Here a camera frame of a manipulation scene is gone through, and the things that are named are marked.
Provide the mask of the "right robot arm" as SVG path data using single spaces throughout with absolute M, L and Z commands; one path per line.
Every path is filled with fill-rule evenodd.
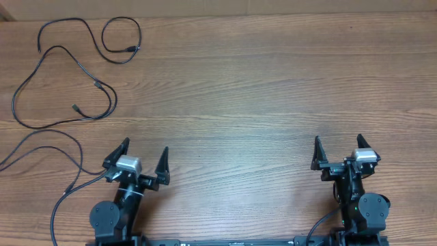
M 390 200 L 378 193 L 368 193 L 363 180 L 375 173 L 380 155 L 357 135 L 358 147 L 339 163 L 328 161 L 320 137 L 315 137 L 311 169 L 321 171 L 322 181 L 333 182 L 333 196 L 338 207 L 323 216 L 308 233 L 305 244 L 317 245 L 388 245 L 380 236 L 386 229 Z M 333 228 L 325 239 L 313 239 L 317 227 L 336 213 L 341 214 L 340 228 Z

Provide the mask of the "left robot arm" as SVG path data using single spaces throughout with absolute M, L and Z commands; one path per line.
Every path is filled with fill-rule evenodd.
M 155 176 L 142 174 L 141 159 L 128 155 L 130 139 L 123 142 L 103 161 L 107 182 L 119 184 L 112 201 L 97 203 L 89 214 L 94 229 L 92 245 L 149 245 L 146 236 L 134 232 L 141 200 L 147 190 L 157 191 L 170 183 L 169 149 L 164 148 L 155 169 Z

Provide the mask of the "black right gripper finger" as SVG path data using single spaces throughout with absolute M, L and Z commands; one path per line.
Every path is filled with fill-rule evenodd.
M 358 148 L 370 148 L 371 147 L 367 143 L 367 141 L 365 140 L 365 138 L 363 137 L 362 134 L 358 134 L 356 140 L 357 140 Z
M 328 159 L 322 146 L 319 136 L 315 137 L 313 158 L 311 161 L 311 170 L 323 170 L 328 167 Z

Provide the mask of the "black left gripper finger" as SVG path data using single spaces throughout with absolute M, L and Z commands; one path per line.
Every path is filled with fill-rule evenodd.
M 123 140 L 123 142 L 110 153 L 103 161 L 102 166 L 105 169 L 109 169 L 110 167 L 115 167 L 117 161 L 122 155 L 127 155 L 129 148 L 130 138 L 127 137 Z
M 161 185 L 168 185 L 170 183 L 169 171 L 169 148 L 166 146 L 160 156 L 160 160 L 155 169 L 157 180 Z

